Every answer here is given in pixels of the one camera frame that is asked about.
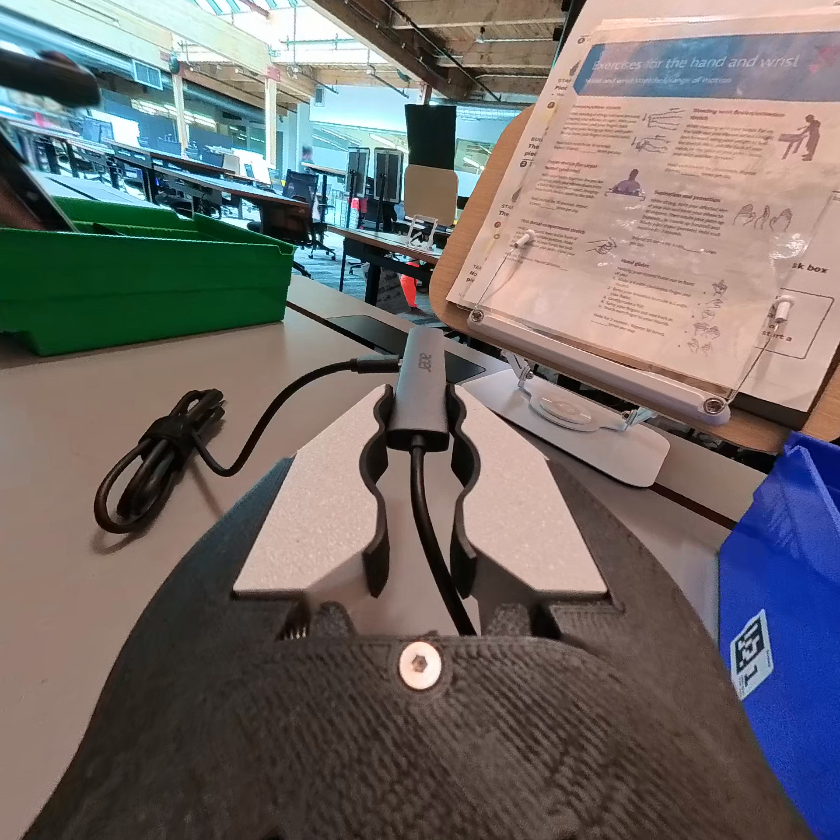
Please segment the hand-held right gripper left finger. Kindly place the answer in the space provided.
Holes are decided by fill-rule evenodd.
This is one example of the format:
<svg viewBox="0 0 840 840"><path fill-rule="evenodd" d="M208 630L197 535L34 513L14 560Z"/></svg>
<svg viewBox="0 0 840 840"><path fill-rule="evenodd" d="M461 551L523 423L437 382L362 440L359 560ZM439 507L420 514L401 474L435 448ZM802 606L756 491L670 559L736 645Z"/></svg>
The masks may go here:
<svg viewBox="0 0 840 840"><path fill-rule="evenodd" d="M234 583L244 599L378 598L390 573L386 426L394 389L381 385L296 453Z"/></svg>

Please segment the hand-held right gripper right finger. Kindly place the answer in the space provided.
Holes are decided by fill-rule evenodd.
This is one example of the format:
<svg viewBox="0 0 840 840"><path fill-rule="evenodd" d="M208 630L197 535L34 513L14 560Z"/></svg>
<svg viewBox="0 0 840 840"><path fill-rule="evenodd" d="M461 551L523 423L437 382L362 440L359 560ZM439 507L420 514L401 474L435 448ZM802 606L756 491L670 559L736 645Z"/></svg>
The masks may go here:
<svg viewBox="0 0 840 840"><path fill-rule="evenodd" d="M449 566L480 614L596 602L608 589L548 460L461 385L447 397L455 502Z"/></svg>

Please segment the dark grey usb hub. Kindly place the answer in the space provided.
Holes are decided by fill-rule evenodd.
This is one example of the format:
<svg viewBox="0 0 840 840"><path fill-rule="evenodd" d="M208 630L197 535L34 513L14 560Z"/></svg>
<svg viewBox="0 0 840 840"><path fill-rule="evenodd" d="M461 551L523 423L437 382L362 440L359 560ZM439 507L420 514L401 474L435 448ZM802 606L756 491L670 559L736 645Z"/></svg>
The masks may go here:
<svg viewBox="0 0 840 840"><path fill-rule="evenodd" d="M415 529L428 568L447 613L460 636L475 636L461 596L437 540L425 489L425 457L448 450L445 336L413 327L402 354L394 404L386 429L389 449L410 456L409 494Z"/></svg>

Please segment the green plastic bin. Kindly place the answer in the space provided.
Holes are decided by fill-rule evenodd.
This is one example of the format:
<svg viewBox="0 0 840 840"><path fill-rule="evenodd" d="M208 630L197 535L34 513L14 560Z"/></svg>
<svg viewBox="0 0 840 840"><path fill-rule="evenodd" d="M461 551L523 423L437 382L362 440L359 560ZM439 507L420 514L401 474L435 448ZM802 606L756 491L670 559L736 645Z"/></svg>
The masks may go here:
<svg viewBox="0 0 840 840"><path fill-rule="evenodd" d="M1 332L42 357L281 322L295 248L196 214L59 197L75 232L4 227Z"/></svg>

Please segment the blue plastic bin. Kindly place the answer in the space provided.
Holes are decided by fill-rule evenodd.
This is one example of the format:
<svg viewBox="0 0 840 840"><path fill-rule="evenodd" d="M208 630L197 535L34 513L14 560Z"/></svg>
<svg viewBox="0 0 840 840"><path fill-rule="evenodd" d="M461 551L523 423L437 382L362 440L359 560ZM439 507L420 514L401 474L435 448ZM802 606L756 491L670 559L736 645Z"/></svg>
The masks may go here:
<svg viewBox="0 0 840 840"><path fill-rule="evenodd" d="M719 648L763 754L839 838L839 448L792 433L719 552Z"/></svg>

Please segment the black swivel chair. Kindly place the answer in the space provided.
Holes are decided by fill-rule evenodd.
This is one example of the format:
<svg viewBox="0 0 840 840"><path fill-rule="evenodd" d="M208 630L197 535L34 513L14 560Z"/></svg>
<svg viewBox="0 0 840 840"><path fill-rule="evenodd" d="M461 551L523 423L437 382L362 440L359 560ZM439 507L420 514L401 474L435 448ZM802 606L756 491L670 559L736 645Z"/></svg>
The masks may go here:
<svg viewBox="0 0 840 840"><path fill-rule="evenodd" d="M314 257L314 252L318 249L328 254L332 261L335 261L334 249L324 243L324 236L328 228L324 215L328 205L319 191L321 181L320 174L310 167L305 167L304 171L288 169L282 194L286 198L305 203L309 207L308 242L310 244L310 258Z"/></svg>

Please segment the distant wood-top desk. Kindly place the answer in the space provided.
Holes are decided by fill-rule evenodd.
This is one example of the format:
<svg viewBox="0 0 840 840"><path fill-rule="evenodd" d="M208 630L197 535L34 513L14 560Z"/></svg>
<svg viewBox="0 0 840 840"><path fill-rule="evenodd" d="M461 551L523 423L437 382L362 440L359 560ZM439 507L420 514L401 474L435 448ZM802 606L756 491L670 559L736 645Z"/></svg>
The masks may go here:
<svg viewBox="0 0 840 840"><path fill-rule="evenodd" d="M438 248L419 248L406 242L405 236L376 233L363 228L327 225L327 231L343 241L339 291L343 291L348 272L348 259L355 259L369 267L365 280L364 302L376 307L382 284L382 271L388 270L399 277L407 276L419 281L429 290L431 279L442 251Z"/></svg>

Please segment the distant wooden document stand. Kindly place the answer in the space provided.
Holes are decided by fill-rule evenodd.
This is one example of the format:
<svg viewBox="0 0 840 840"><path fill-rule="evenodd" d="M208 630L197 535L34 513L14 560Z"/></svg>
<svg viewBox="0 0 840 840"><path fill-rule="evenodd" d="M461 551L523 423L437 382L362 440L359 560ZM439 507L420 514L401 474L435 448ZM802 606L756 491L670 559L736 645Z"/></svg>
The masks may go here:
<svg viewBox="0 0 840 840"><path fill-rule="evenodd" d="M406 243L431 253L439 227L455 223L458 177L455 171L409 164L404 174L404 212L409 221Z"/></svg>

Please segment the black hanging panel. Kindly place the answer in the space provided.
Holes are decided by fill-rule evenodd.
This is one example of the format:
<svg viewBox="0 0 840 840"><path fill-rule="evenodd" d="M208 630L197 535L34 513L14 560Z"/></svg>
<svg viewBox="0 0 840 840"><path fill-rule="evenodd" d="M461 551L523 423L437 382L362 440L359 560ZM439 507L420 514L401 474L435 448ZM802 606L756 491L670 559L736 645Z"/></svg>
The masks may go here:
<svg viewBox="0 0 840 840"><path fill-rule="evenodd" d="M456 106L406 104L404 113L408 164L453 171Z"/></svg>

